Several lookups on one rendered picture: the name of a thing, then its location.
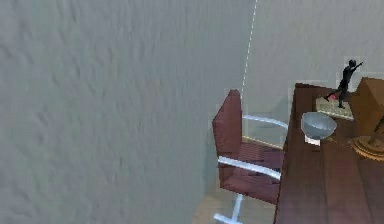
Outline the dark red office chair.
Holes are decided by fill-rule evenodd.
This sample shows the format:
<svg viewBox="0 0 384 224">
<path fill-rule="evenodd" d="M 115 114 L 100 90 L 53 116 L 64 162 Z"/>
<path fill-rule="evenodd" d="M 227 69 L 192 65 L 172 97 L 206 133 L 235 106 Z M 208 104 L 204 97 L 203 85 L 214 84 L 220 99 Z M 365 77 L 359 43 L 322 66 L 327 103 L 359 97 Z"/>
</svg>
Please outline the dark red office chair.
<svg viewBox="0 0 384 224">
<path fill-rule="evenodd" d="M 230 217 L 215 214 L 224 224 L 244 224 L 240 218 L 245 196 L 277 204 L 284 151 L 265 143 L 243 140 L 241 95 L 230 90 L 212 121 L 219 168 L 219 186 L 236 194 Z"/>
</svg>

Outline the white paper sheet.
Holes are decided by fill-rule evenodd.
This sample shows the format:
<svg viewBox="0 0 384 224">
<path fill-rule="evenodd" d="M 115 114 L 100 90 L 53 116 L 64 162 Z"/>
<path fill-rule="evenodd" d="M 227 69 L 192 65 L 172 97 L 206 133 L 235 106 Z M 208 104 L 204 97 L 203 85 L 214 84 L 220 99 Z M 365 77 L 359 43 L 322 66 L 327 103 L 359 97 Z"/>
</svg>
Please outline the white paper sheet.
<svg viewBox="0 0 384 224">
<path fill-rule="evenodd" d="M 304 141 L 308 144 L 315 145 L 315 146 L 319 146 L 321 144 L 321 139 L 318 136 L 308 137 L 307 135 L 305 135 Z"/>
</svg>

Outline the grey bowl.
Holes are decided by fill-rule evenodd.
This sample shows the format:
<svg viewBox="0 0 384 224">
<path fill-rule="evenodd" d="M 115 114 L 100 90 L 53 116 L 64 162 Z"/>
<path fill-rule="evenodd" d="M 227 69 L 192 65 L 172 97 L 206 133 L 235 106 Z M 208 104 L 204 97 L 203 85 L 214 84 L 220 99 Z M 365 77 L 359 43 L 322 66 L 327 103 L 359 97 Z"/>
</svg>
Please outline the grey bowl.
<svg viewBox="0 0 384 224">
<path fill-rule="evenodd" d="M 306 112 L 301 117 L 301 130 L 314 140 L 322 140 L 333 134 L 337 123 L 329 116 L 319 112 Z"/>
</svg>

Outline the brown wooden table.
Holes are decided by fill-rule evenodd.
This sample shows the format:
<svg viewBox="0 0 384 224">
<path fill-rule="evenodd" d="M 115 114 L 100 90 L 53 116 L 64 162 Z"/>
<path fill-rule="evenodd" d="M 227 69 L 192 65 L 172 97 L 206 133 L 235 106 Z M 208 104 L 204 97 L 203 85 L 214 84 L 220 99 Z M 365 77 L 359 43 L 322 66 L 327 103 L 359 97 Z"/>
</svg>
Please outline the brown wooden table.
<svg viewBox="0 0 384 224">
<path fill-rule="evenodd" d="M 384 162 L 350 147 L 354 123 L 339 119 L 329 140 L 305 142 L 302 114 L 328 92 L 295 85 L 274 224 L 384 224 Z"/>
</svg>

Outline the black figure statue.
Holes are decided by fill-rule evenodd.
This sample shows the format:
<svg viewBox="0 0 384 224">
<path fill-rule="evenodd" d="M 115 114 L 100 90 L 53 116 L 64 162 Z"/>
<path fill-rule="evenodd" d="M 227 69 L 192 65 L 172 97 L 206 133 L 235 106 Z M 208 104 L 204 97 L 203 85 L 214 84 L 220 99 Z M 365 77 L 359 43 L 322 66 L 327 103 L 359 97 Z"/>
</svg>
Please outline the black figure statue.
<svg viewBox="0 0 384 224">
<path fill-rule="evenodd" d="M 345 110 L 346 107 L 344 106 L 343 102 L 345 100 L 346 94 L 348 92 L 348 86 L 351 80 L 351 77 L 353 73 L 360 67 L 362 66 L 363 63 L 357 63 L 354 59 L 351 59 L 348 62 L 348 65 L 344 68 L 343 73 L 342 73 L 342 79 L 338 85 L 338 88 L 335 90 L 332 90 L 328 95 L 324 96 L 324 99 L 329 102 L 329 98 L 338 93 L 338 108 Z"/>
</svg>

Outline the brown cardboard box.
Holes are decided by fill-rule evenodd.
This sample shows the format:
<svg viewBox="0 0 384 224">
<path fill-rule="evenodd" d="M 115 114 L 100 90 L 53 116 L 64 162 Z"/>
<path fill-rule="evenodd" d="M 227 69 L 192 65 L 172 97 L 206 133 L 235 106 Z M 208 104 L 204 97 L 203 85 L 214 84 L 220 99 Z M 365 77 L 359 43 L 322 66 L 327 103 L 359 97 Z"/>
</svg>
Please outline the brown cardboard box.
<svg viewBox="0 0 384 224">
<path fill-rule="evenodd" d="M 384 117 L 384 80 L 363 77 L 350 98 L 356 136 L 371 136 Z"/>
</svg>

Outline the brown round lamp base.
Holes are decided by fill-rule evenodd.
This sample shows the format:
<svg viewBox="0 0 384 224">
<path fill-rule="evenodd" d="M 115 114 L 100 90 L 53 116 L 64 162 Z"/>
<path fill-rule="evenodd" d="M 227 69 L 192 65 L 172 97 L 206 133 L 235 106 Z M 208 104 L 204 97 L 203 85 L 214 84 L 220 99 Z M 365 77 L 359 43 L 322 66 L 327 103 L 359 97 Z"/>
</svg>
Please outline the brown round lamp base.
<svg viewBox="0 0 384 224">
<path fill-rule="evenodd" d="M 358 136 L 349 140 L 351 148 L 363 158 L 384 162 L 384 116 L 370 136 Z"/>
</svg>

